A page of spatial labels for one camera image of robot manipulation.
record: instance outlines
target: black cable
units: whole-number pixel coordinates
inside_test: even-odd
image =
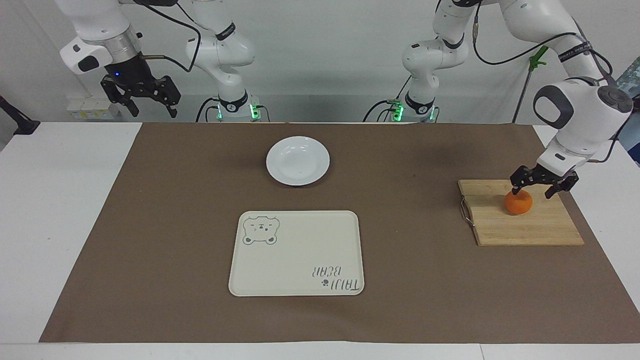
[[[480,1],[480,3],[478,3],[477,9],[476,9],[476,19],[474,20],[474,26],[478,26],[479,24],[479,14],[480,14],[480,6],[482,5],[482,1]],[[531,51],[536,50],[537,48],[546,45],[547,43],[557,39],[557,38],[561,38],[561,37],[565,37],[565,36],[569,36],[569,35],[573,35],[573,36],[577,36],[578,34],[576,33],[561,33],[558,35],[555,35],[553,37],[550,37],[548,39],[546,39],[545,41],[539,43],[538,45],[535,45],[534,47],[523,51],[522,53],[516,55],[516,56],[512,56],[511,58],[508,58],[507,60],[502,60],[502,61],[498,61],[498,62],[492,62],[492,61],[488,61],[485,60],[480,53],[478,52],[477,46],[476,46],[476,42],[477,42],[477,33],[474,32],[474,39],[473,39],[473,45],[474,45],[474,52],[476,53],[476,56],[478,57],[478,59],[480,59],[481,62],[487,64],[487,65],[502,65],[505,63],[509,63],[513,60],[519,59],[523,56],[525,56],[526,54],[529,54]]]
[[[182,13],[183,13],[186,17],[188,17],[188,18],[189,18],[189,20],[191,20],[191,22],[192,22],[192,23],[194,23],[194,24],[195,24],[196,20],[193,20],[193,18],[192,18],[191,16],[189,16],[189,13],[188,13],[187,11],[185,11],[185,9],[182,7],[182,5],[180,5],[180,3],[175,3],[175,4],[180,8],[180,10],[182,10]]]
[[[523,57],[523,56],[525,56],[525,55],[529,54],[531,51],[534,51],[534,50],[536,50],[537,48],[539,48],[539,47],[541,47],[541,46],[544,46],[544,45],[546,45],[547,43],[549,43],[549,42],[551,42],[551,41],[553,41],[553,40],[555,40],[555,39],[557,39],[557,38],[565,37],[565,36],[568,36],[568,35],[573,35],[573,36],[575,36],[575,35],[576,35],[576,33],[561,33],[561,34],[558,34],[558,35],[556,35],[556,36],[554,36],[554,37],[550,37],[550,38],[546,39],[545,41],[543,41],[543,42],[539,43],[538,45],[536,45],[536,46],[534,46],[534,47],[532,47],[532,48],[530,48],[530,49],[528,49],[528,50],[526,50],[526,51],[523,51],[522,53],[520,53],[520,54],[518,54],[518,55],[516,55],[516,56],[513,56],[513,57],[511,57],[511,58],[508,58],[507,60],[502,60],[502,61],[498,61],[498,62],[492,62],[492,61],[485,60],[485,59],[484,59],[484,58],[483,58],[483,57],[478,53],[478,49],[477,49],[476,41],[475,41],[475,40],[473,41],[473,43],[474,43],[474,52],[476,53],[476,56],[478,57],[478,59],[480,59],[480,61],[481,61],[481,62],[483,62],[483,63],[485,63],[485,64],[487,64],[487,65],[502,65],[502,64],[509,63],[509,62],[511,62],[511,61],[513,61],[513,60],[517,60],[517,59],[519,59],[519,58],[521,58],[521,57]]]
[[[404,91],[404,88],[406,88],[407,84],[409,83],[409,80],[411,80],[411,75],[409,75],[408,78],[406,78],[406,81],[404,82],[404,85],[402,86],[402,89],[400,89],[400,92],[398,92],[398,94],[396,95],[396,100],[400,99],[400,95],[402,95],[402,92]],[[385,115],[385,120],[383,122],[387,122],[387,117],[389,116],[391,110],[393,110],[394,106],[391,105],[389,106],[389,112]]]
[[[376,122],[380,122],[380,118],[382,117],[382,114],[387,113],[387,115],[389,115],[389,113],[391,112],[391,110],[389,109],[384,109],[380,112],[380,114],[378,115],[378,118],[376,119]]]
[[[271,122],[271,116],[269,116],[269,109],[267,109],[267,107],[266,107],[266,106],[264,106],[264,105],[258,105],[258,106],[256,106],[255,108],[256,108],[256,109],[264,109],[264,111],[266,111],[266,113],[267,113],[267,121],[268,121],[268,122]]]
[[[218,107],[217,106],[210,106],[204,111],[204,120],[205,120],[205,122],[209,122],[209,110],[211,110],[211,109],[216,109],[217,110]]]
[[[196,122],[200,121],[200,116],[202,115],[202,110],[204,110],[204,107],[207,106],[207,104],[209,104],[211,101],[220,101],[219,99],[216,99],[215,97],[210,97],[208,99],[206,99],[202,105],[200,105],[200,109],[198,110],[198,115],[196,115]]]
[[[609,61],[609,59],[605,58],[604,56],[602,56],[602,54],[600,54],[599,52],[595,51],[595,50],[591,50],[591,52],[599,57],[600,59],[602,59],[602,61],[604,61],[604,63],[607,65],[607,67],[609,68],[609,70],[607,71],[607,75],[611,76],[613,75],[613,66],[611,65],[611,61]]]
[[[191,64],[189,65],[189,68],[185,67],[183,64],[179,63],[178,61],[176,61],[176,60],[174,60],[174,59],[172,59],[172,58],[170,58],[169,56],[166,56],[166,55],[149,55],[148,57],[147,56],[144,57],[146,60],[168,60],[168,61],[178,65],[182,70],[184,70],[186,72],[191,72],[193,70],[193,65],[196,63],[196,58],[198,57],[198,52],[200,50],[200,43],[202,42],[202,34],[200,33],[200,30],[198,30],[194,26],[186,24],[185,22],[182,22],[180,20],[174,19],[173,17],[170,17],[169,15],[167,15],[167,14],[165,14],[163,12],[160,12],[160,11],[152,8],[149,5],[141,4],[141,3],[138,2],[138,0],[133,0],[133,2],[138,4],[138,5],[144,6],[145,8],[151,10],[152,12],[158,14],[161,17],[164,17],[165,19],[167,19],[167,20],[169,20],[171,22],[174,22],[174,23],[176,23],[178,25],[182,25],[185,28],[189,28],[189,29],[195,31],[196,34],[198,34],[198,43],[196,45],[195,51],[193,52],[193,59],[191,59]]]
[[[622,126],[618,129],[618,132],[616,133],[616,135],[613,137],[613,141],[611,142],[611,147],[609,148],[609,152],[607,153],[607,157],[604,158],[603,160],[589,160],[589,161],[587,161],[588,163],[602,164],[602,163],[606,163],[607,161],[609,161],[609,158],[611,157],[611,153],[613,153],[613,148],[616,145],[616,142],[620,140],[620,133],[622,133],[622,129],[624,129],[625,126],[627,126],[627,124],[629,123],[629,120],[631,120],[631,116],[629,116],[627,121],[625,121],[625,123],[622,124]]]
[[[367,118],[369,117],[369,115],[371,115],[373,110],[375,110],[378,106],[380,106],[382,104],[386,104],[386,103],[387,103],[387,100],[382,100],[382,101],[376,102],[376,104],[374,106],[371,106],[371,109],[369,109],[369,111],[367,111],[367,114],[364,115],[364,119],[362,119],[362,122],[367,122]]]

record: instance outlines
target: white plastic tray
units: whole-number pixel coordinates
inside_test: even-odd
[[[249,211],[238,222],[229,291],[238,297],[358,295],[358,217],[351,211]]]

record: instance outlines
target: white table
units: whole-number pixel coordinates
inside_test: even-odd
[[[46,122],[0,152],[0,359],[640,359],[640,344],[37,344],[139,129]],[[573,196],[640,308],[640,169],[616,145],[579,175]]]

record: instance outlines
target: metal handle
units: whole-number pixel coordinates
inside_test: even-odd
[[[467,224],[469,224],[469,226],[476,227],[474,222],[471,221],[471,219],[470,219],[471,215],[468,213],[467,205],[465,204],[465,196],[464,195],[462,195],[462,201],[460,201],[460,213],[462,214],[462,217],[465,219]]]

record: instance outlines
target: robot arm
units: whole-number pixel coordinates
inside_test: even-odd
[[[413,44],[404,52],[404,66],[412,74],[403,101],[404,113],[421,119],[430,114],[438,88],[433,71],[466,60],[464,29],[480,3],[499,3],[507,28],[520,40],[540,43],[558,34],[574,34],[547,44],[558,54],[569,78],[540,89],[534,102],[536,115],[558,129],[558,134],[538,158],[536,167],[520,167],[511,176],[514,193],[532,184],[551,184],[547,197],[568,191],[578,180],[574,170],[615,135],[630,115],[632,101],[613,86],[600,86],[607,76],[591,53],[591,45],[558,0],[441,0],[433,23],[438,38]],[[474,41],[477,30],[475,23]]]
[[[214,33],[203,37],[195,65],[213,78],[220,100],[219,118],[252,121],[257,100],[244,87],[242,76],[232,67],[253,63],[253,44],[236,31],[236,25],[223,0],[192,0],[196,23]],[[187,44],[187,55],[193,56],[196,40]]]
[[[108,75],[100,84],[112,103],[140,112],[131,97],[148,97],[165,105],[171,117],[180,92],[169,76],[156,79],[144,60],[138,36],[120,9],[118,0],[55,0],[71,20],[77,37],[60,55],[76,74],[104,67]],[[177,0],[136,0],[136,4],[172,6]]]
[[[614,137],[631,115],[633,102],[622,90],[601,84],[609,76],[598,66],[591,44],[558,0],[500,0],[507,28],[520,40],[548,43],[569,78],[544,86],[534,98],[534,112],[558,129],[533,169],[520,167],[512,176],[513,193],[532,184],[552,185],[547,198],[569,191],[578,181],[575,169],[587,163]]]

